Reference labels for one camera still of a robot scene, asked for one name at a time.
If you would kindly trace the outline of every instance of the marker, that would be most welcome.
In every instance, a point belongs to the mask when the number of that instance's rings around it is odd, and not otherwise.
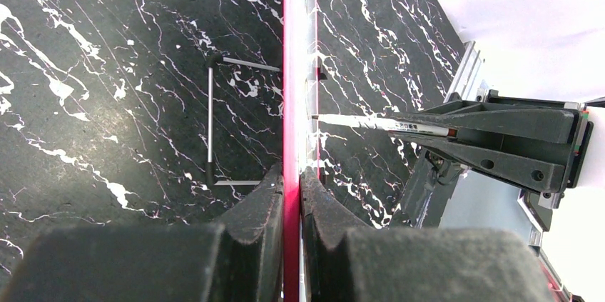
[[[393,119],[372,118],[369,116],[320,114],[312,115],[311,118],[327,124],[349,126],[359,129],[379,129],[382,131],[427,134],[430,136],[456,136],[455,129]]]

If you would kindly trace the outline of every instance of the black corner marker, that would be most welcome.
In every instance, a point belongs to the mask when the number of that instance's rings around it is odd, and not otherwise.
[[[214,183],[214,163],[206,162],[206,186],[210,188]]]
[[[213,54],[206,61],[206,66],[208,68],[216,69],[216,64],[221,64],[222,62],[223,62],[223,55],[222,54]]]

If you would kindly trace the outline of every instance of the marble table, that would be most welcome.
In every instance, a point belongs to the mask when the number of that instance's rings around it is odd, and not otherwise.
[[[54,227],[195,224],[250,191],[205,185],[215,52],[282,65],[283,0],[0,0],[0,288]],[[436,0],[317,0],[323,113],[428,108],[464,52]],[[282,160],[282,78],[215,75],[220,178],[258,180]],[[320,126],[327,187],[387,226],[417,149]]]

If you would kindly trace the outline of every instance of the white background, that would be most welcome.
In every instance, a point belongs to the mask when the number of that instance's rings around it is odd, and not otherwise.
[[[502,96],[559,101],[605,96],[605,0],[439,2],[461,40],[477,41],[486,59],[482,75]],[[605,134],[601,125],[596,132]],[[605,164],[598,157],[592,156]],[[566,193],[544,238],[544,250],[566,286],[587,301],[605,301],[605,176],[599,176]]]

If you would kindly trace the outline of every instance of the screw hole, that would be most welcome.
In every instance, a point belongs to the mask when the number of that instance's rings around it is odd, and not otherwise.
[[[540,182],[544,179],[544,173],[542,173],[542,171],[540,170],[534,170],[534,172],[532,172],[532,178],[534,179],[534,181]]]
[[[489,159],[484,159],[481,161],[481,166],[487,170],[492,170],[494,168],[494,162]]]

